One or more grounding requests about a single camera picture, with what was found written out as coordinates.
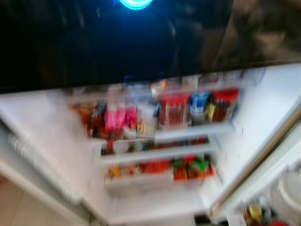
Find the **red lid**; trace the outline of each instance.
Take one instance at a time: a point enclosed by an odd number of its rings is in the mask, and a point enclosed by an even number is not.
[[[212,95],[214,99],[231,101],[235,100],[238,97],[239,89],[229,89],[218,92],[213,92]]]
[[[188,102],[189,96],[189,93],[167,94],[161,97],[161,101],[164,104],[180,105]]]

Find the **blue light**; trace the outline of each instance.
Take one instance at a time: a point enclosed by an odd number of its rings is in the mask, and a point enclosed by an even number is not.
[[[124,6],[133,9],[143,9],[147,7],[152,0],[119,0]]]

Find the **jar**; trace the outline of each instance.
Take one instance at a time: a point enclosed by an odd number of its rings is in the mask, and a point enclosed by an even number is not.
[[[189,94],[164,95],[160,101],[159,122],[162,125],[179,125],[186,120]]]
[[[238,93],[238,89],[213,92],[207,110],[208,120],[210,122],[229,120],[236,106]]]

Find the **tile floor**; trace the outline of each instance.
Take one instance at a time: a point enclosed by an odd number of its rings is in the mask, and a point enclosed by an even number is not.
[[[0,175],[0,226],[71,226],[71,223]]]

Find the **pink package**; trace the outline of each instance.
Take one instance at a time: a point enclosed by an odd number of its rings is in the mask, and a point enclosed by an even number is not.
[[[107,112],[105,115],[105,128],[107,131],[116,129],[117,123],[117,105],[108,104]]]
[[[131,128],[132,126],[136,126],[137,122],[137,108],[135,104],[127,105],[127,113],[126,113],[126,125]]]
[[[126,121],[126,103],[121,102],[117,109],[116,129],[122,129]]]

